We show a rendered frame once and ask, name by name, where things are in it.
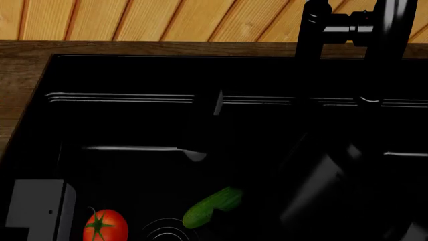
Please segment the round black sink drain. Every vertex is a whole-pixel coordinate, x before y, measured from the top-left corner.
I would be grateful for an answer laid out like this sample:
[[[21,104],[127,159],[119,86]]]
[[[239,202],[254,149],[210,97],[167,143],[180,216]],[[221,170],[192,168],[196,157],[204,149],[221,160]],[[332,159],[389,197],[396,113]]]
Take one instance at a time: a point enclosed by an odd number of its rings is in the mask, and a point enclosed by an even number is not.
[[[160,218],[147,224],[141,231],[144,241],[191,241],[182,221],[177,218]]]

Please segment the black kitchen sink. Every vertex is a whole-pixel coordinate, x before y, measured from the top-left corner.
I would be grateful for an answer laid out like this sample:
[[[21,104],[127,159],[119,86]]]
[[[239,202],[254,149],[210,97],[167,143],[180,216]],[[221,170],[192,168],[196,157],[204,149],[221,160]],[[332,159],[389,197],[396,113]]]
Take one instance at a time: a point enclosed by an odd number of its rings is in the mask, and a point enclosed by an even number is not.
[[[226,187],[230,212],[185,230],[191,241],[286,241],[275,221],[277,174],[297,142],[428,157],[428,60],[214,56],[52,56],[0,161],[0,241],[15,180],[76,191],[69,241],[89,207],[115,210],[128,241],[160,218],[182,221]]]

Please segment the red tomato with green stem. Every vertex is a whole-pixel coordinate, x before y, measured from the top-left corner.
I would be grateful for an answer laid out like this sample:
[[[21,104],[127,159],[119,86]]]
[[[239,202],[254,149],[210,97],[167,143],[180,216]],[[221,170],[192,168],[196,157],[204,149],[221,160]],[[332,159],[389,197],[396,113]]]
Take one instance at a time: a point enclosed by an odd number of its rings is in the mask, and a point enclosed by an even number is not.
[[[83,241],[128,241],[128,224],[115,210],[89,207],[93,214],[83,229]]]

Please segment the green cucumber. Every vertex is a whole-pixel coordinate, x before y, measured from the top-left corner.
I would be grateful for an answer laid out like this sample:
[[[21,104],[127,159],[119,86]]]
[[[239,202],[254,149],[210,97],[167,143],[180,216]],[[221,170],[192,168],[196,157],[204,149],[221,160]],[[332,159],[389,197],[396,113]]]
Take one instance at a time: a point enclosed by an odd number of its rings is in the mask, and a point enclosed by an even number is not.
[[[198,228],[211,221],[214,210],[230,212],[242,202],[243,191],[226,187],[191,206],[182,218],[183,226]]]

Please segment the black kitchen faucet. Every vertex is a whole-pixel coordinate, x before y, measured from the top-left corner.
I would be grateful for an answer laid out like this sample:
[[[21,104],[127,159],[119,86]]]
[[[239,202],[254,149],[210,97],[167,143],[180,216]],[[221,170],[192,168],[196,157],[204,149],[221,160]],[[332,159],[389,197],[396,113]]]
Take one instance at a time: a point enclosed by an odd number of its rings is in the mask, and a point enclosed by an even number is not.
[[[304,5],[295,57],[320,58],[324,44],[348,40],[365,47],[373,62],[401,60],[410,37],[418,0],[377,0],[373,11],[350,15],[333,13],[328,0],[307,0]]]

